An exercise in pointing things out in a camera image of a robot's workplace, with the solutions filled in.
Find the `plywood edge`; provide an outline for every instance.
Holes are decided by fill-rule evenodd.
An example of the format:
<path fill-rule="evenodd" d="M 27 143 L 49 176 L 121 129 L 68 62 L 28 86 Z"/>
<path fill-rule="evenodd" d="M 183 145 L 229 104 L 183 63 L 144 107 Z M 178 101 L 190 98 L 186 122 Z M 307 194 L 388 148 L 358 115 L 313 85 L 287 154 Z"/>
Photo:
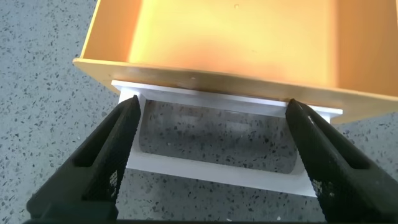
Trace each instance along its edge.
<path fill-rule="evenodd" d="M 112 86 L 111 82 L 113 80 L 111 75 L 108 75 L 107 70 L 100 70 L 96 64 L 87 62 L 87 59 L 83 58 L 75 58 L 73 59 L 73 64 L 78 67 L 80 70 L 85 72 L 87 75 L 94 78 L 96 81 L 100 82 L 106 88 L 115 92 L 116 94 L 120 94 L 120 91 Z"/>
<path fill-rule="evenodd" d="M 86 52 L 87 43 L 88 43 L 88 40 L 90 39 L 91 31 L 93 30 L 93 26 L 94 26 L 94 22 L 95 22 L 95 17 L 97 16 L 97 12 L 98 12 L 98 8 L 100 7 L 100 4 L 101 4 L 101 0 L 98 0 L 97 4 L 95 6 L 95 9 L 94 9 L 93 17 L 91 18 L 90 26 L 88 27 L 88 30 L 87 30 L 85 43 L 83 44 L 83 48 L 80 53 L 81 58 L 84 57 L 84 54 Z"/>
<path fill-rule="evenodd" d="M 295 98 L 307 104 L 340 108 L 344 114 L 332 123 L 346 123 L 398 111 L 398 97 L 355 90 L 319 88 L 266 79 L 249 79 L 237 74 L 214 73 L 149 65 L 76 58 L 73 63 L 118 93 L 112 80 L 187 88 L 230 95 L 253 96 L 288 101 Z"/>
<path fill-rule="evenodd" d="M 131 67 L 131 68 L 150 68 L 150 69 L 168 70 L 168 71 L 176 71 L 176 72 L 204 73 L 204 74 L 209 74 L 209 75 L 223 75 L 223 76 L 227 76 L 227 77 L 244 78 L 244 79 L 254 80 L 254 81 L 263 81 L 263 82 L 277 83 L 277 84 L 281 84 L 281 85 L 298 86 L 298 87 L 302 87 L 302 88 L 311 88 L 311 89 L 314 89 L 314 90 L 335 91 L 335 92 L 338 92 L 338 93 L 347 93 L 347 94 L 352 94 L 352 95 L 361 95 L 361 96 L 366 96 L 366 97 L 380 98 L 380 99 L 383 99 L 383 100 L 391 100 L 391 101 L 397 101 L 398 102 L 398 97 L 395 97 L 395 96 L 386 96 L 386 95 L 380 95 L 380 94 L 377 94 L 377 93 L 365 93 L 365 92 L 356 91 L 356 90 L 346 90 L 346 89 L 339 89 L 339 88 L 330 88 L 330 87 L 327 88 L 327 87 L 295 84 L 295 83 L 289 83 L 289 82 L 276 82 L 276 81 L 273 81 L 273 80 L 268 80 L 266 78 L 250 78 L 248 76 L 239 75 L 239 74 L 229 74 L 229 73 L 221 73 L 221 72 L 207 72 L 207 71 L 199 71 L 199 70 L 189 70 L 189 69 L 184 69 L 184 68 L 169 68 L 169 67 L 160 67 L 160 66 L 154 66 L 154 65 L 144 65 L 144 64 L 138 64 L 138 63 L 112 62 L 112 61 L 93 60 L 93 59 L 86 59 L 86 58 L 75 58 L 75 59 L 73 59 L 73 63 L 75 63 L 75 62 L 102 64 L 102 65 L 110 65 L 110 66 L 122 66 L 122 67 Z"/>

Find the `speckled floor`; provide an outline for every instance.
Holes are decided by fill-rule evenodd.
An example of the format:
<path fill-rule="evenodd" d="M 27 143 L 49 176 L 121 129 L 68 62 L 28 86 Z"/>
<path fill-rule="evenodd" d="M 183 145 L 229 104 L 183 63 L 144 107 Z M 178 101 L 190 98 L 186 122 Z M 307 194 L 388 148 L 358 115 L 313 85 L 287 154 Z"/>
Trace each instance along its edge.
<path fill-rule="evenodd" d="M 29 218 L 29 197 L 116 106 L 118 96 L 72 65 L 95 1 L 0 5 L 0 220 L 20 223 Z M 221 124 L 213 119 L 218 115 Z M 148 152 L 276 172 L 288 172 L 296 156 L 283 119 L 159 102 L 149 105 L 145 117 L 150 128 L 140 142 Z M 396 114 L 337 128 L 398 180 Z M 119 218 L 324 219 L 315 198 L 136 170 L 126 171 L 118 199 Z"/>

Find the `textured grip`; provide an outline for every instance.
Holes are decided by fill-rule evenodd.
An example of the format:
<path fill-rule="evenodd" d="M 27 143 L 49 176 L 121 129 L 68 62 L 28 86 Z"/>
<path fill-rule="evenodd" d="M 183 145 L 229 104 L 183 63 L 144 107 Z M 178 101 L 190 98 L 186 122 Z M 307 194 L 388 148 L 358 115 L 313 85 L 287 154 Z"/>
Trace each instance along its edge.
<path fill-rule="evenodd" d="M 398 184 L 309 106 L 286 120 L 329 222 L 396 222 Z"/>

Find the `white plastic bracket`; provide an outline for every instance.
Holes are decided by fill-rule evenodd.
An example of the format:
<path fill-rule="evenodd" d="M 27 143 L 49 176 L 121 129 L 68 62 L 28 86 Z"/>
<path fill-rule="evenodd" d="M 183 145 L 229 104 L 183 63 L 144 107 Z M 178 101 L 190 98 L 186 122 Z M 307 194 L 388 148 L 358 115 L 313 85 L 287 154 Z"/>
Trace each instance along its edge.
<path fill-rule="evenodd" d="M 264 170 L 254 170 L 210 162 L 193 161 L 190 159 L 160 156 L 142 152 L 140 149 L 139 134 L 146 100 L 179 103 L 191 106 L 204 106 L 220 110 L 276 116 L 280 118 L 285 117 L 287 107 L 286 102 L 122 82 L 117 80 L 113 80 L 112 85 L 121 92 L 119 103 L 137 95 L 141 107 L 141 120 L 134 137 L 132 150 L 126 168 L 207 180 L 223 184 L 252 187 L 255 189 L 316 197 L 303 162 L 298 154 L 293 171 L 289 174 L 280 174 Z M 328 122 L 330 122 L 331 118 L 343 114 L 343 110 L 340 109 L 319 106 L 310 107 Z"/>

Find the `drawer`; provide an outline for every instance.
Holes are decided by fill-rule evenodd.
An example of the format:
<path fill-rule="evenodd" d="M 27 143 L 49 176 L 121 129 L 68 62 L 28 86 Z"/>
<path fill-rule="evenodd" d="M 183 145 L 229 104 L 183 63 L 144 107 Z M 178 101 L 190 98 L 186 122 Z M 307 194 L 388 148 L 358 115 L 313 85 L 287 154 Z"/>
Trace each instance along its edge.
<path fill-rule="evenodd" d="M 73 63 L 111 80 L 343 109 L 398 110 L 394 0 L 100 0 Z"/>

